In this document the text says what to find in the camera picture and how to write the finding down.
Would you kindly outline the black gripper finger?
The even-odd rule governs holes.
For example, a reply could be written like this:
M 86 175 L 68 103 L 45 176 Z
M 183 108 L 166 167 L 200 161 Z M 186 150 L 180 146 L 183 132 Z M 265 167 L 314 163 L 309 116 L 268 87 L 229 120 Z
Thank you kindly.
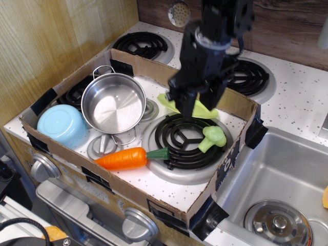
M 213 80 L 205 81 L 205 90 L 200 93 L 200 102 L 209 110 L 216 108 L 220 101 L 228 81 L 222 78 L 214 78 Z
M 195 91 L 179 91 L 176 99 L 176 108 L 179 110 L 183 118 L 191 118 L 195 106 L 197 92 Z

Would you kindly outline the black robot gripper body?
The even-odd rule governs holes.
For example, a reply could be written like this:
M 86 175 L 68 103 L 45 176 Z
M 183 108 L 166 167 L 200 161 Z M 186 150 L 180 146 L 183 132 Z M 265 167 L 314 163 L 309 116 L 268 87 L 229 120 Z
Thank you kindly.
M 169 80 L 167 99 L 176 101 L 179 91 L 195 91 L 197 97 L 205 90 L 205 81 L 227 80 L 227 74 L 237 65 L 236 55 L 227 55 L 232 37 L 226 28 L 207 31 L 201 22 L 186 26 L 180 52 L 180 70 Z

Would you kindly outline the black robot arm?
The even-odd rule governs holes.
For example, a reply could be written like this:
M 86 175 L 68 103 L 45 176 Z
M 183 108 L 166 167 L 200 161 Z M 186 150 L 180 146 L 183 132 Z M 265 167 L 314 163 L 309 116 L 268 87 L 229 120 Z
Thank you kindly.
M 220 101 L 238 55 L 228 55 L 233 39 L 242 39 L 255 19 L 253 1 L 202 1 L 201 19 L 184 29 L 180 70 L 169 79 L 167 99 L 185 119 L 198 99 L 208 110 Z

